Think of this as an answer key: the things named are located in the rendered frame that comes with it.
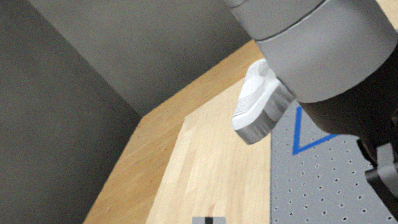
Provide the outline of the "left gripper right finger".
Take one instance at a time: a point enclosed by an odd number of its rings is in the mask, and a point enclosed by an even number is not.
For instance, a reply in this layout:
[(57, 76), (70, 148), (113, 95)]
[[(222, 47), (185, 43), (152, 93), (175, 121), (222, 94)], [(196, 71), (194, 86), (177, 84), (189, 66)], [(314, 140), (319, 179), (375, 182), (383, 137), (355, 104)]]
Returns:
[(226, 217), (209, 217), (209, 224), (227, 224)]

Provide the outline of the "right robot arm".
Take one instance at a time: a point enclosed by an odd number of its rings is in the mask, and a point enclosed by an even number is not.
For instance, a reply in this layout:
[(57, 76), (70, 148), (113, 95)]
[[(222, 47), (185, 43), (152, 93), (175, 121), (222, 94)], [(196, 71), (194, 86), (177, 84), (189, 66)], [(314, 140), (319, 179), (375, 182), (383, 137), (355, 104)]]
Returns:
[(322, 101), (367, 78), (398, 41), (377, 0), (223, 1), (265, 58), (248, 68), (231, 122), (247, 145), (295, 99)]

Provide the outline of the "blue tape rectangle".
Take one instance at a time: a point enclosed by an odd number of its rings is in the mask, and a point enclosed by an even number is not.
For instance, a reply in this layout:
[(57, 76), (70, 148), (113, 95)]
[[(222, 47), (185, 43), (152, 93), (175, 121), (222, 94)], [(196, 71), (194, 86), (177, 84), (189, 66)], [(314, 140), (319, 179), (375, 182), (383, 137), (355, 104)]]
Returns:
[(339, 136), (339, 135), (330, 134), (330, 135), (325, 136), (325, 137), (323, 137), (323, 138), (321, 138), (321, 139), (319, 139), (317, 141), (314, 141), (314, 142), (312, 142), (312, 143), (310, 143), (310, 144), (308, 144), (306, 146), (303, 146), (303, 147), (299, 148), (300, 128), (301, 128), (301, 115), (302, 115), (302, 107), (299, 106), (299, 107), (297, 107), (297, 110), (296, 110), (296, 120), (295, 120), (295, 130), (294, 130), (294, 141), (293, 141), (292, 156), (294, 156), (294, 155), (296, 155), (296, 154), (298, 154), (298, 153), (300, 153), (302, 151), (305, 151), (305, 150), (307, 150), (307, 149), (309, 149), (311, 147), (314, 147), (314, 146), (316, 146), (316, 145), (318, 145), (320, 143), (323, 143), (323, 142), (325, 142), (325, 141), (327, 141), (329, 139), (332, 139), (332, 138), (334, 138), (336, 136)]

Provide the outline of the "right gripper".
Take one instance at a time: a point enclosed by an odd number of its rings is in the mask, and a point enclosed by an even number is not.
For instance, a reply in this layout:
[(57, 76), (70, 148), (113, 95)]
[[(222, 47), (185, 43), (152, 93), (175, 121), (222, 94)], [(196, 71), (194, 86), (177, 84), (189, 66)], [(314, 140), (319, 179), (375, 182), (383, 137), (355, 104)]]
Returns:
[(352, 88), (297, 102), (320, 130), (359, 137), (357, 146), (373, 167), (365, 171), (366, 181), (398, 223), (398, 41), (385, 62)]

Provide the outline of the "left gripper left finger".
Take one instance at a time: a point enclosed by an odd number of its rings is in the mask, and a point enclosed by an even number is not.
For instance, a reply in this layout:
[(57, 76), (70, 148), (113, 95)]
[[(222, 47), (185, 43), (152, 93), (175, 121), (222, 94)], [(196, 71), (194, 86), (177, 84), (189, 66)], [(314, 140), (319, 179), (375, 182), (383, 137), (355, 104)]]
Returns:
[(209, 217), (192, 216), (191, 224), (209, 224)]

